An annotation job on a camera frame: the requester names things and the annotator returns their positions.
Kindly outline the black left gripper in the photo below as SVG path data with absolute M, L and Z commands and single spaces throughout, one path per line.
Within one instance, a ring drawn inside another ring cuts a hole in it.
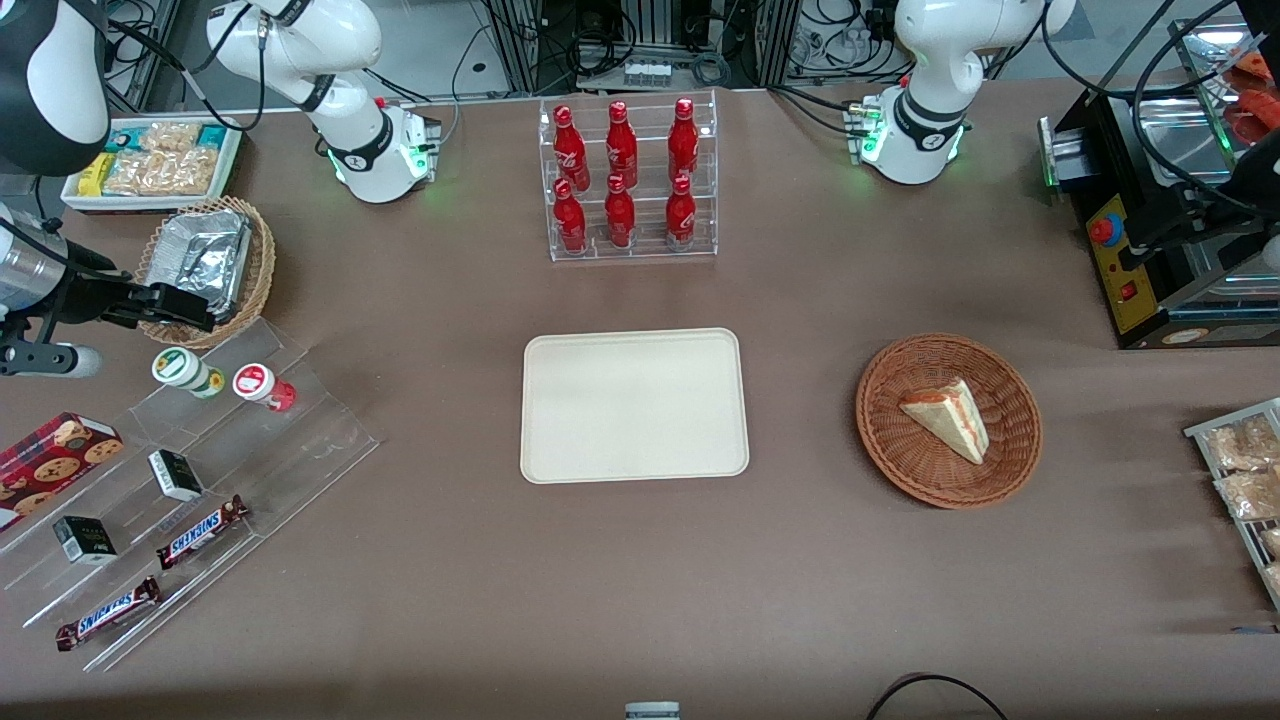
M 1268 238 L 1276 231 L 1276 218 L 1211 199 L 1188 183 L 1176 183 L 1157 191 L 1133 211 L 1133 263 L 1143 265 L 1160 252 L 1189 243 L 1258 233 Z

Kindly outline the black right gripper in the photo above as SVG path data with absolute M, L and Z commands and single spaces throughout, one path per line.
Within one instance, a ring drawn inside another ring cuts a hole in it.
M 101 279 L 65 270 L 58 286 L 58 322 L 68 325 L 108 322 L 134 329 L 141 322 L 157 322 L 211 333 L 216 318 L 207 309 L 206 299 L 187 290 L 143 287 L 119 274 Z

